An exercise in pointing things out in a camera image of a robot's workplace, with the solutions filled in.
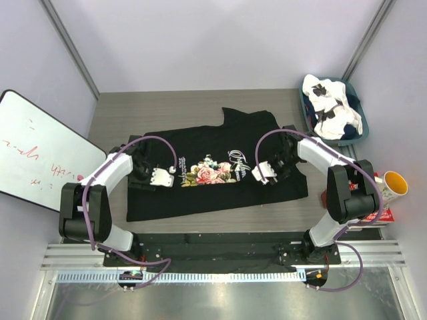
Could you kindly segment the black floral t-shirt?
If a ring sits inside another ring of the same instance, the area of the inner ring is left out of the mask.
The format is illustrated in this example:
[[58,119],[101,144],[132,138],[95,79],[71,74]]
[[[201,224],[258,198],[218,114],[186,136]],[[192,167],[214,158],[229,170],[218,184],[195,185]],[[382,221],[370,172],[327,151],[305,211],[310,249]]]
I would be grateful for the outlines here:
[[308,196],[306,176],[296,167],[275,185],[256,181],[256,162],[282,150],[280,134],[262,136],[278,129],[269,111],[244,113],[225,108],[219,126],[200,126],[147,134],[140,143],[143,159],[162,169],[177,165],[172,187],[154,191],[127,188],[129,222],[149,221],[240,207],[293,201]]

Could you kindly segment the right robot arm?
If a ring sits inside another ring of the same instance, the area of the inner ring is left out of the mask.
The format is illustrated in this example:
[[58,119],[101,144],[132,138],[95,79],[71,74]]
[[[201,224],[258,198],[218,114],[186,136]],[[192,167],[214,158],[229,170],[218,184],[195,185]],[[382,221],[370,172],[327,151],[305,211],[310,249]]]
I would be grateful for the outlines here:
[[326,213],[304,233],[301,254],[306,263],[321,263],[349,227],[361,224],[372,213],[381,214],[384,200],[374,180],[371,162],[354,160],[333,150],[320,138],[292,126],[266,133],[282,138],[282,149],[263,163],[256,163],[261,182],[279,183],[299,162],[311,163],[327,178]]

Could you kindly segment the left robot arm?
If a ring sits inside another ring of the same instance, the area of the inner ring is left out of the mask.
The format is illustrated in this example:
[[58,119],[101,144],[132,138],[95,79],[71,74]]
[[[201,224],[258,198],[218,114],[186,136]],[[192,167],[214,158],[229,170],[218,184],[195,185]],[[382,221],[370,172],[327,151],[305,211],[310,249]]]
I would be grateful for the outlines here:
[[104,253],[113,252],[129,266],[141,261],[142,250],[135,233],[113,224],[109,194],[126,176],[132,185],[155,190],[157,168],[144,159],[143,137],[115,147],[107,159],[78,183],[66,183],[61,190],[59,234],[84,241]]

